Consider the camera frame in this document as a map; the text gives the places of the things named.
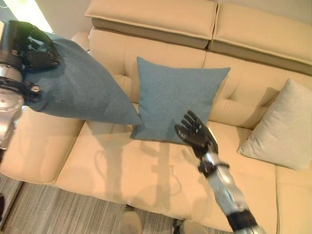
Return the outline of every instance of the beige sofa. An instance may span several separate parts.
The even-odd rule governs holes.
[[[294,171],[236,152],[288,78],[312,88],[310,25],[209,0],[93,0],[86,16],[94,28],[74,40],[136,107],[137,56],[172,67],[231,67],[207,123],[219,156],[266,233],[312,233],[312,168]],[[132,129],[26,108],[0,171],[230,231],[192,149],[133,140]]]

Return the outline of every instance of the beige pillow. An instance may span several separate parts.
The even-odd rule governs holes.
[[[301,170],[312,159],[311,91],[287,80],[238,153]]]

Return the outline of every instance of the blue pillow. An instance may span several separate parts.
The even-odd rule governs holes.
[[[140,78],[139,115],[143,124],[131,138],[183,143],[176,135],[188,110],[207,122],[216,91],[230,68],[171,68],[137,57]]]
[[[110,73],[78,44],[49,34],[60,55],[52,70],[27,73],[42,95],[26,103],[38,112],[118,124],[141,124],[133,104]]]

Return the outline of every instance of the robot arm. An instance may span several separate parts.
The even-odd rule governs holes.
[[[37,51],[45,44],[46,51]],[[0,21],[0,150],[6,150],[22,113],[24,101],[39,98],[40,88],[23,82],[27,70],[57,66],[58,54],[50,38],[37,27]]]
[[[193,148],[201,161],[198,170],[207,178],[217,204],[235,234],[265,234],[249,210],[245,197],[229,172],[229,165],[218,156],[218,144],[212,133],[192,112],[176,125],[179,137]]]

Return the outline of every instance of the window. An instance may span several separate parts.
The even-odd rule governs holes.
[[[35,0],[3,1],[10,8],[17,20],[29,22],[44,32],[53,32]]]

